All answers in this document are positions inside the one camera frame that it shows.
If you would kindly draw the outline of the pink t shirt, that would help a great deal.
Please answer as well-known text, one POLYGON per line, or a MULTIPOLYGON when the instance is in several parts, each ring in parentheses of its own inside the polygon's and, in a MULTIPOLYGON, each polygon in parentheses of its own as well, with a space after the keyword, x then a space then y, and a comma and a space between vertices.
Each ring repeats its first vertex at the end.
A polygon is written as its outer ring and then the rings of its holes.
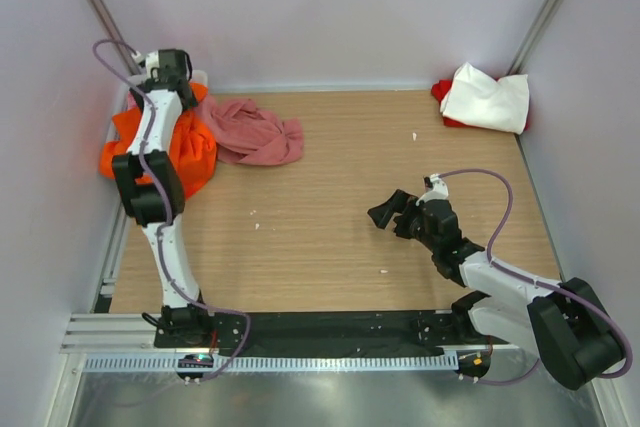
POLYGON ((213 134, 223 163, 271 167, 299 161, 304 155, 300 121, 283 120, 251 99, 218 102, 208 95, 196 114, 213 134))

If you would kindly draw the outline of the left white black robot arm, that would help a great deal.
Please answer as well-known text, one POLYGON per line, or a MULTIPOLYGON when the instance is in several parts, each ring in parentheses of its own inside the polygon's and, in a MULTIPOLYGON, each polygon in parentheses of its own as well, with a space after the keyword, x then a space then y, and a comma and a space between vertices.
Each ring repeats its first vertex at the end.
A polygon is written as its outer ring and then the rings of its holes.
POLYGON ((193 68, 179 49, 136 54, 134 60, 144 78, 126 84, 141 119, 111 167, 125 213, 145 235, 161 281, 160 314, 142 317, 156 329, 157 348, 203 347, 213 335, 212 321, 189 265, 182 232, 186 196, 169 156, 179 117, 196 106, 193 68))

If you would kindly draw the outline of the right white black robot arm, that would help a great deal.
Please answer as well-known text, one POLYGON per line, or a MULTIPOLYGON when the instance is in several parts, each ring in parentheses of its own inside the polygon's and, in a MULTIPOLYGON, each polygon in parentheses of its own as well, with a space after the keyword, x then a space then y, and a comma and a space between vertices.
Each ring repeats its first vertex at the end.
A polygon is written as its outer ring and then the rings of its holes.
POLYGON ((396 236, 421 243, 442 277, 470 289, 452 306, 458 320, 536 356, 563 387, 628 367, 628 343, 587 282, 535 277, 491 259, 463 235, 446 194, 397 190, 367 214, 377 228, 392 224, 396 236))

